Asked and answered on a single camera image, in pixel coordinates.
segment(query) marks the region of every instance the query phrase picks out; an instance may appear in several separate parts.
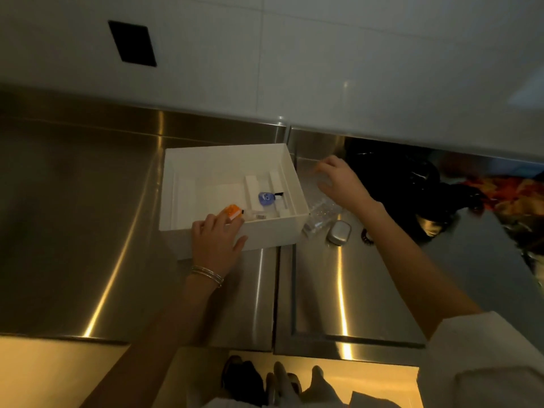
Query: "person's right arm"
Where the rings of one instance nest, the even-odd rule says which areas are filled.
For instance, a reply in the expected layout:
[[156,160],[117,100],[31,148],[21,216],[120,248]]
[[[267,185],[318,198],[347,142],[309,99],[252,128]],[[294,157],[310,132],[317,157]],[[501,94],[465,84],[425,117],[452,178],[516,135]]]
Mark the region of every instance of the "person's right arm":
[[317,164],[316,171],[327,174],[332,183],[319,182],[319,189],[356,215],[367,229],[427,339],[443,319],[482,312],[391,219],[384,206],[371,198],[345,161],[329,156]]

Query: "black wall outlet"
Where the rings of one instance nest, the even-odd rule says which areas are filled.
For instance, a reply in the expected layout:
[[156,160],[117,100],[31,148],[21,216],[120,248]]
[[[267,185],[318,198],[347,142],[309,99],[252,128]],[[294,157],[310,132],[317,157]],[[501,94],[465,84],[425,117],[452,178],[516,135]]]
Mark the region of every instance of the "black wall outlet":
[[122,61],[157,67],[146,26],[111,20],[108,24]]

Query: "white shirt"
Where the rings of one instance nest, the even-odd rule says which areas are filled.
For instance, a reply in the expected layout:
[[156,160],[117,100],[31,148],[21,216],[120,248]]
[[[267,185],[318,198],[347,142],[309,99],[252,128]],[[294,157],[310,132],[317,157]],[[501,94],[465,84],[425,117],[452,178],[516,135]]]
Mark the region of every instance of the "white shirt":
[[[495,312],[458,316],[444,320],[427,344],[417,383],[425,408],[544,407],[544,355]],[[280,405],[296,400],[288,397]],[[251,406],[214,399],[206,408]],[[353,392],[350,406],[398,405]]]

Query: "white box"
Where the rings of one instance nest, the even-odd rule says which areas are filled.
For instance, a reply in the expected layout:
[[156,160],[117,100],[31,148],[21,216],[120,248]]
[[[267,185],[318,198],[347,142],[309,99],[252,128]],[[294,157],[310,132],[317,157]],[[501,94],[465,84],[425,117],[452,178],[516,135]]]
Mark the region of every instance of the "white box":
[[[255,192],[274,192],[278,186],[283,191],[280,209],[278,203],[259,204],[253,213]],[[192,256],[193,222],[228,205],[244,210],[246,222],[237,236],[248,236],[244,250],[295,244],[309,215],[283,143],[167,149],[161,196],[159,229],[179,260]]]

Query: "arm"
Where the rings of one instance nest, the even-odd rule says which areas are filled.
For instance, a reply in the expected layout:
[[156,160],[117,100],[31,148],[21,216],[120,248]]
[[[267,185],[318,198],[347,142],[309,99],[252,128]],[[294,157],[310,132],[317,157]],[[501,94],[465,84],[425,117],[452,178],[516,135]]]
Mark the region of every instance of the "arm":
[[371,198],[348,164],[336,156],[319,162],[332,185],[319,189],[363,223],[414,319],[430,339],[446,318],[481,313],[480,307],[442,272],[419,246]]
[[[208,215],[193,224],[193,263],[225,277],[247,237],[234,245],[243,219],[226,227],[227,215]],[[176,297],[147,327],[81,405],[82,408],[150,407],[180,344],[194,334],[208,298],[217,288],[211,279],[191,274]]]

